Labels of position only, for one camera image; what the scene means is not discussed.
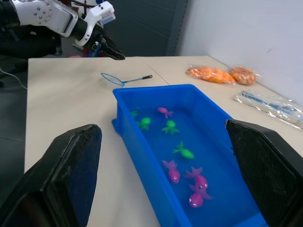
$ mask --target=green octopus toy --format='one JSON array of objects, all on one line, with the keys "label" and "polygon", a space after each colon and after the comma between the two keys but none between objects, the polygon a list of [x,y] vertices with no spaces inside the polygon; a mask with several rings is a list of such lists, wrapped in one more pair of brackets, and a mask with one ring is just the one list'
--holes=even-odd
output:
[{"label": "green octopus toy", "polygon": [[141,122],[137,122],[139,128],[141,130],[148,130],[149,129],[149,125],[151,123],[151,119],[149,117],[144,117]]},{"label": "green octopus toy", "polygon": [[136,110],[131,111],[131,115],[133,118],[135,118],[138,115],[138,111]]},{"label": "green octopus toy", "polygon": [[178,149],[174,149],[173,153],[181,151],[181,155],[188,159],[193,159],[195,156],[189,150],[183,148],[183,142],[178,145]]},{"label": "green octopus toy", "polygon": [[174,134],[175,132],[180,132],[178,129],[176,129],[176,123],[174,123],[172,120],[168,120],[166,122],[166,126],[165,128],[162,129],[162,131],[165,131],[166,134],[168,132],[170,132],[171,134]]}]

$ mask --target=table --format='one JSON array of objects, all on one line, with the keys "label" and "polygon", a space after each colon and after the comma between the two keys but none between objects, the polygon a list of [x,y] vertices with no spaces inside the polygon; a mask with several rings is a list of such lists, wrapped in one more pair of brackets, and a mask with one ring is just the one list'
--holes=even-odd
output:
[{"label": "table", "polygon": [[38,161],[52,140],[85,124],[97,124],[103,133],[98,181],[89,227],[156,227],[157,218],[140,178],[111,120],[116,117],[113,86],[100,75],[121,79],[153,78],[126,87],[191,83],[237,120],[276,130],[301,156],[303,131],[266,113],[242,105],[231,97],[244,89],[266,90],[261,85],[222,85],[185,76],[189,64],[226,66],[203,57],[132,57],[124,61],[108,58],[30,59],[25,171]]}]

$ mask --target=plastic bag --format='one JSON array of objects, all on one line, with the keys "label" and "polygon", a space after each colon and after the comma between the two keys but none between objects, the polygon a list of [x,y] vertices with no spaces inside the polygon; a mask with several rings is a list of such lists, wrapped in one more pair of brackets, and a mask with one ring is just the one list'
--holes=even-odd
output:
[{"label": "plastic bag", "polygon": [[186,70],[186,74],[209,82],[235,83],[235,80],[227,72],[208,66],[192,66],[190,69]]},{"label": "plastic bag", "polygon": [[241,91],[233,100],[253,106],[298,129],[303,129],[303,108],[278,95],[258,91]]},{"label": "plastic bag", "polygon": [[251,85],[255,83],[256,77],[258,76],[254,71],[242,66],[231,68],[229,70],[229,74],[237,83],[243,85]]}]

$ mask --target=cable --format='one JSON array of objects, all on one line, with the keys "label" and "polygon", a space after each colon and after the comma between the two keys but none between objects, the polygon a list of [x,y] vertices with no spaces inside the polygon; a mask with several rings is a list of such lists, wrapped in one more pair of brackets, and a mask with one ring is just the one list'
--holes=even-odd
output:
[{"label": "cable", "polygon": [[27,90],[27,87],[25,87],[25,86],[21,83],[21,81],[19,80],[18,77],[16,77],[16,76],[13,75],[13,74],[10,74],[10,73],[8,73],[8,72],[3,71],[3,70],[1,69],[1,67],[0,67],[0,71],[1,71],[2,73],[6,74],[6,75],[9,75],[9,76],[12,76],[12,77],[16,78],[16,79],[18,80],[19,84],[20,84],[24,89]]},{"label": "cable", "polygon": [[88,5],[88,4],[85,4],[85,3],[82,3],[82,2],[79,2],[79,1],[76,1],[76,0],[71,0],[71,2],[74,2],[74,3],[78,4],[78,5],[84,6],[86,8],[94,8],[95,7],[93,5]]}]

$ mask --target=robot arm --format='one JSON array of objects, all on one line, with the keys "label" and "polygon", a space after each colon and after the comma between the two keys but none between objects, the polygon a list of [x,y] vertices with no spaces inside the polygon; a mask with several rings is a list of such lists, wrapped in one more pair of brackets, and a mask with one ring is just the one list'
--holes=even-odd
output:
[{"label": "robot arm", "polygon": [[105,55],[116,60],[125,59],[102,28],[104,24],[115,19],[114,8],[107,1],[91,8],[84,20],[57,0],[10,0],[3,2],[2,7],[4,10],[0,14],[10,17],[6,21],[14,19],[8,13],[13,7],[21,26],[46,26],[64,37],[74,37],[79,46],[95,51],[100,44],[101,52]]}]

